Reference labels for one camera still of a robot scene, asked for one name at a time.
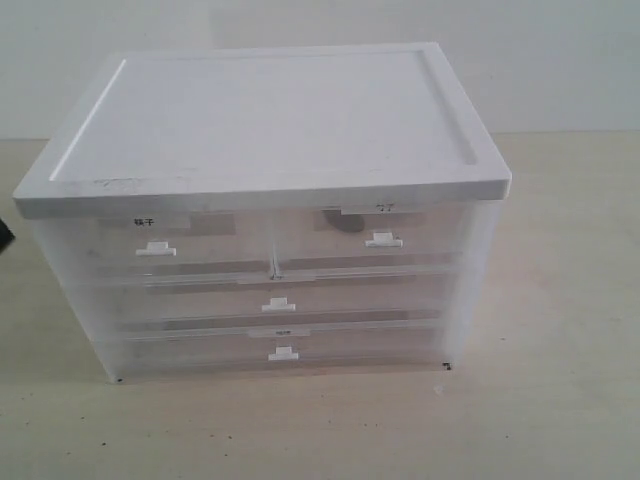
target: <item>drawer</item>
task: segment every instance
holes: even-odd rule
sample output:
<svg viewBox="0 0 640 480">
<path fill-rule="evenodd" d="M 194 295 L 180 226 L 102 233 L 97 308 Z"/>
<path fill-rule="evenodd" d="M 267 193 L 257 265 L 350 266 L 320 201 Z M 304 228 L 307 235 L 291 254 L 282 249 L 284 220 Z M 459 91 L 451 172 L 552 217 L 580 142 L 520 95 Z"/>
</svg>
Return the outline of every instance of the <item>drawer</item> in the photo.
<svg viewBox="0 0 640 480">
<path fill-rule="evenodd" d="M 199 366 L 299 365 L 331 360 L 395 358 L 439 361 L 441 331 L 431 326 L 312 330 L 298 336 L 204 335 L 94 346 L 114 376 L 154 369 Z"/>
<path fill-rule="evenodd" d="M 345 214 L 340 210 L 279 213 L 280 268 L 367 268 L 451 263 L 460 252 L 467 205 L 445 203 L 422 212 Z"/>
<path fill-rule="evenodd" d="M 268 273 L 267 229 L 257 213 L 100 219 L 96 252 L 106 275 Z"/>
<path fill-rule="evenodd" d="M 442 310 L 456 277 L 434 274 L 250 285 L 137 286 L 123 289 L 121 305 L 127 322 L 248 315 L 259 323 L 274 324 L 283 317 L 312 312 Z"/>
</svg>

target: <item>white top panel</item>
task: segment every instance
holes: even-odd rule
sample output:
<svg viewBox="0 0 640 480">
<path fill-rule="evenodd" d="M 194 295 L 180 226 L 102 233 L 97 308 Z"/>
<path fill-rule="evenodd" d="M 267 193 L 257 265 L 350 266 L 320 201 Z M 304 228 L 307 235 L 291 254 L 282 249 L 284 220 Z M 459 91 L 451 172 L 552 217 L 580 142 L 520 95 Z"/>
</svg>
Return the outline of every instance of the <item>white top panel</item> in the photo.
<svg viewBox="0 0 640 480">
<path fill-rule="evenodd" d="M 435 44 L 134 53 L 15 197 L 27 217 L 415 204 L 502 198 L 509 179 Z"/>
</svg>

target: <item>white drawer handle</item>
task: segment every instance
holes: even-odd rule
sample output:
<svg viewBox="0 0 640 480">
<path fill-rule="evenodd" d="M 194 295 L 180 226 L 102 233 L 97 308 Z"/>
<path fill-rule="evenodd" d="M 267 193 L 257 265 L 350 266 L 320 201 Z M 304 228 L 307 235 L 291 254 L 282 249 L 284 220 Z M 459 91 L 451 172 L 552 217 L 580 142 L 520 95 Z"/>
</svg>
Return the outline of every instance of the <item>white drawer handle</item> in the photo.
<svg viewBox="0 0 640 480">
<path fill-rule="evenodd" d="M 374 233 L 373 240 L 364 242 L 367 247 L 402 247 L 403 242 L 399 238 L 393 238 L 393 233 Z"/>
<path fill-rule="evenodd" d="M 276 353 L 269 354 L 269 360 L 298 360 L 300 354 L 294 352 L 292 347 L 276 347 Z"/>
<path fill-rule="evenodd" d="M 296 304 L 287 303 L 287 297 L 272 298 L 269 305 L 262 306 L 263 312 L 295 312 Z"/>
<path fill-rule="evenodd" d="M 147 248 L 139 248 L 136 250 L 137 257 L 173 257 L 176 255 L 176 249 L 169 247 L 169 242 L 149 242 Z"/>
</svg>

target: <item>plastic drawer unit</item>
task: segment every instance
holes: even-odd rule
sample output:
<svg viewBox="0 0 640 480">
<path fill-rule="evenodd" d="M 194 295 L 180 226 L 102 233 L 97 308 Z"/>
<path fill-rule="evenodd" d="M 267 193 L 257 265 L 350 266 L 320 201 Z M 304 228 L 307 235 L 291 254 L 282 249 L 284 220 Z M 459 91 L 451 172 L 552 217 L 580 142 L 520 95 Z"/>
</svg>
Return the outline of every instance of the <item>plastic drawer unit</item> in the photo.
<svg viewBox="0 0 640 480">
<path fill-rule="evenodd" d="M 427 43 L 113 56 L 14 197 L 122 381 L 449 368 L 510 181 Z"/>
</svg>

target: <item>beige tabletop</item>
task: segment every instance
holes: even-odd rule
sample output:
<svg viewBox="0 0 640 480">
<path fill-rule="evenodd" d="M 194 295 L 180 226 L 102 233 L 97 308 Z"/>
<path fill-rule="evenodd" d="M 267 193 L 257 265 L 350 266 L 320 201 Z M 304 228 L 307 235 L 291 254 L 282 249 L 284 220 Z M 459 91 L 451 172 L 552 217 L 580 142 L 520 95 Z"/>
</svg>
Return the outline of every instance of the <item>beige tabletop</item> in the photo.
<svg viewBox="0 0 640 480">
<path fill-rule="evenodd" d="M 637 479 L 640 133 L 496 135 L 511 196 L 462 365 L 110 385 L 0 142 L 2 479 Z"/>
</svg>

